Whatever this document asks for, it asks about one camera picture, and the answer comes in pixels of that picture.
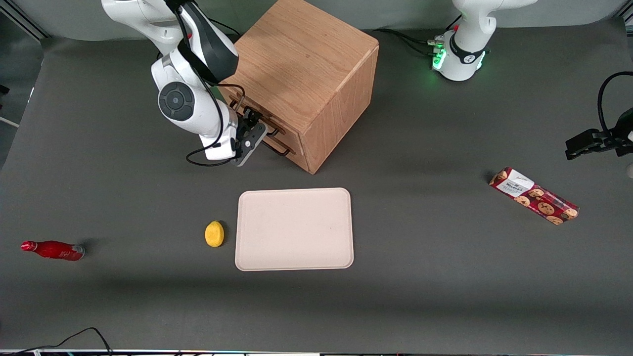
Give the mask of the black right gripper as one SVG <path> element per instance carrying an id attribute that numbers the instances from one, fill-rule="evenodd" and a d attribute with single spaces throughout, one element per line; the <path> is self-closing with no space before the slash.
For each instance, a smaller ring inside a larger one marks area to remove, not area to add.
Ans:
<path id="1" fill-rule="evenodd" d="M 235 138 L 233 140 L 234 156 L 233 159 L 240 159 L 243 156 L 246 145 L 244 137 L 247 136 L 248 130 L 260 131 L 264 129 L 262 122 L 262 113 L 253 111 L 252 108 L 245 108 L 242 116 L 237 116 L 231 126 L 235 128 Z"/>

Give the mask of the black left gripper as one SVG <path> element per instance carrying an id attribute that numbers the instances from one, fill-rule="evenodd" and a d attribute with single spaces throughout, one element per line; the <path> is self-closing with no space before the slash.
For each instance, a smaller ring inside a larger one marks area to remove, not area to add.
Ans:
<path id="1" fill-rule="evenodd" d="M 565 155 L 567 160 L 579 156 L 601 153 L 615 149 L 617 156 L 625 156 L 633 152 L 633 109 L 630 108 L 619 116 L 613 128 L 613 135 L 619 146 L 608 139 L 607 134 L 597 129 L 588 129 L 567 140 Z"/>

